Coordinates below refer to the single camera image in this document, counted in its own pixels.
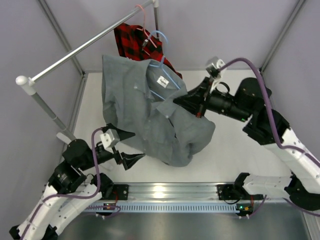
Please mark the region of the blue wire hanger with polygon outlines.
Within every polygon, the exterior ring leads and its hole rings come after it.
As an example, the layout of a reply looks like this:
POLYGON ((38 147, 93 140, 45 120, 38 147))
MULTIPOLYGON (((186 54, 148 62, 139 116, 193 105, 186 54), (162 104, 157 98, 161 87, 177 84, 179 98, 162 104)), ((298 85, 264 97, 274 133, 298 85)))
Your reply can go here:
MULTIPOLYGON (((166 35, 161 32, 160 30, 154 30, 150 33, 149 37, 147 38, 147 40, 150 40, 151 39, 151 36, 153 36, 154 34, 159 34, 161 35, 164 40, 165 40, 165 45, 168 47, 169 46, 169 41, 168 41, 168 38, 166 37, 166 35)), ((162 57, 161 57, 161 60, 159 62, 158 65, 155 65, 155 64, 149 64, 148 66, 149 67, 153 67, 153 68, 158 68, 162 71, 162 73, 166 76, 166 80, 169 80, 177 90, 180 90, 181 87, 176 83, 176 81, 168 74, 168 72, 164 69, 164 61, 166 59, 166 50, 164 49, 164 47, 162 47, 162 57)))

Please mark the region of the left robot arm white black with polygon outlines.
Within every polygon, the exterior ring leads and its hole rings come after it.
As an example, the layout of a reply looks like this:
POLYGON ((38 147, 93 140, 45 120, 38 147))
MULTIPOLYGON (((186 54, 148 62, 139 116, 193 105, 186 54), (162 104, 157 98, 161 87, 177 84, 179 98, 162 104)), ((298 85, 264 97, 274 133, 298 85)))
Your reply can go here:
POLYGON ((116 149, 118 142, 135 133, 107 124, 101 131, 100 142, 90 148, 83 139, 74 139, 67 145, 64 160, 54 169, 43 194, 31 214, 9 233, 14 240, 56 240, 65 228, 85 209, 98 200, 116 194, 114 182, 99 171, 99 165, 115 160, 129 170, 140 154, 126 154, 116 149))

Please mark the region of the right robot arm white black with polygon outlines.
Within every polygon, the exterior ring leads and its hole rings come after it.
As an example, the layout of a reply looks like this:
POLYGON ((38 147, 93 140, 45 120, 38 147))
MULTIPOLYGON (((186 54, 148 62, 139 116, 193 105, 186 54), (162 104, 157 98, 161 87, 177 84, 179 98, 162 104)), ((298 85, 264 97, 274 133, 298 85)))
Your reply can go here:
POLYGON ((242 172, 232 184, 219 186, 219 199, 265 201, 282 198, 301 211, 319 216, 320 162, 301 143, 289 122, 270 106, 272 92, 256 78, 243 79, 235 94, 213 89, 206 77, 174 102, 200 118, 211 111, 245 123, 243 132, 285 163, 290 176, 259 176, 242 172))

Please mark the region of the grey button shirt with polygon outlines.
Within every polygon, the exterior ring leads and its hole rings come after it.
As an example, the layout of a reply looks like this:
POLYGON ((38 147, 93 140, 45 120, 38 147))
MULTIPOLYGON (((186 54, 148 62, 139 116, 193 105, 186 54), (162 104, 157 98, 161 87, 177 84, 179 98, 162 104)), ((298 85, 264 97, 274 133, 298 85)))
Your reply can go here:
POLYGON ((187 93, 184 81, 163 68, 180 86, 167 80, 159 61, 102 57, 102 114, 106 123, 135 133, 125 144, 173 167, 187 166, 212 140, 215 124, 173 103, 187 93))

